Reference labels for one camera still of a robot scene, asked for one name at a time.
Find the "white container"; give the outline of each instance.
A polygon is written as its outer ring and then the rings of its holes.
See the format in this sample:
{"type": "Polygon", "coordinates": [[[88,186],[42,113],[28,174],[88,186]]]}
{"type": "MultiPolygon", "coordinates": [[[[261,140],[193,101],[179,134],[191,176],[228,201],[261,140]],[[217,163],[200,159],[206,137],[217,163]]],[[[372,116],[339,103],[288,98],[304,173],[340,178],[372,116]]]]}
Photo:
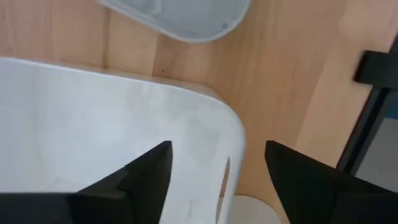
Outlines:
{"type": "Polygon", "coordinates": [[[170,37],[209,42],[233,30],[250,0],[98,0],[170,37]]]}
{"type": "Polygon", "coordinates": [[[77,192],[171,140],[160,223],[216,223],[229,159],[225,224],[245,148],[239,118],[204,86],[129,76],[0,58],[0,191],[77,192]]]}

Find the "white plastic object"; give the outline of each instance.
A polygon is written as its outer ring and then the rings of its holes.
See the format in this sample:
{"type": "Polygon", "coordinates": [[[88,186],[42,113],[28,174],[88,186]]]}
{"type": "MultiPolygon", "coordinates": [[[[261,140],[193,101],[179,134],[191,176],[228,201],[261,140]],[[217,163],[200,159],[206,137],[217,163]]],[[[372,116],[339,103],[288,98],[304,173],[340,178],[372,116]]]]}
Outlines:
{"type": "Polygon", "coordinates": [[[233,30],[250,0],[98,0],[170,37],[209,42],[233,30]]]}
{"type": "Polygon", "coordinates": [[[136,77],[148,80],[0,58],[0,191],[76,192],[171,140],[160,223],[215,223],[229,158],[226,223],[245,148],[239,118],[204,86],[136,77]]]}
{"type": "Polygon", "coordinates": [[[228,224],[281,223],[278,214],[266,203],[248,196],[234,196],[228,224]]]}

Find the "wooden floor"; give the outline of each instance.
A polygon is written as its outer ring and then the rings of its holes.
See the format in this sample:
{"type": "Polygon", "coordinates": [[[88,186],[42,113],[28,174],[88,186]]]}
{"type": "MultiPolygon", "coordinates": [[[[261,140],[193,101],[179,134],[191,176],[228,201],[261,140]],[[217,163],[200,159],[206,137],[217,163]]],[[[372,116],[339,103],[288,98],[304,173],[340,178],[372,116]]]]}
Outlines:
{"type": "Polygon", "coordinates": [[[246,128],[236,193],[267,202],[284,222],[265,141],[335,166],[370,91],[351,81],[361,52],[388,51],[397,29],[397,0],[253,0],[232,33],[189,45],[94,0],[0,0],[0,55],[214,88],[246,128]]]}

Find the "black frame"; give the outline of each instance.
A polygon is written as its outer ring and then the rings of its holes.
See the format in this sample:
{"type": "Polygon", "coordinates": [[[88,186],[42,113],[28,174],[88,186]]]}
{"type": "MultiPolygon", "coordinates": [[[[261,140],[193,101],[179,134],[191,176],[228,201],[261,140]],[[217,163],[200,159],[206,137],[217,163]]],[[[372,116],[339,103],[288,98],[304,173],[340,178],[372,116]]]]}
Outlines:
{"type": "Polygon", "coordinates": [[[373,89],[336,167],[351,175],[356,175],[398,93],[398,38],[390,53],[366,51],[355,81],[373,85],[373,89]]]}

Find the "wooden surface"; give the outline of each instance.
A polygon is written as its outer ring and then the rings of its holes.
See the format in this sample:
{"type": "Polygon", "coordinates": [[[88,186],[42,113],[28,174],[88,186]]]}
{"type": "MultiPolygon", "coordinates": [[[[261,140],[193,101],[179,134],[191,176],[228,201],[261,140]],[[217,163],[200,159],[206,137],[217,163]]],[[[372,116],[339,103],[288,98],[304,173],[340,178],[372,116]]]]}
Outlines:
{"type": "Polygon", "coordinates": [[[237,194],[287,218],[264,161],[275,139],[335,166],[370,86],[352,82],[364,49],[388,51],[396,0],[253,0],[232,33],[172,40],[94,0],[0,0],[0,55],[72,62],[201,83],[246,128],[237,194]]]}

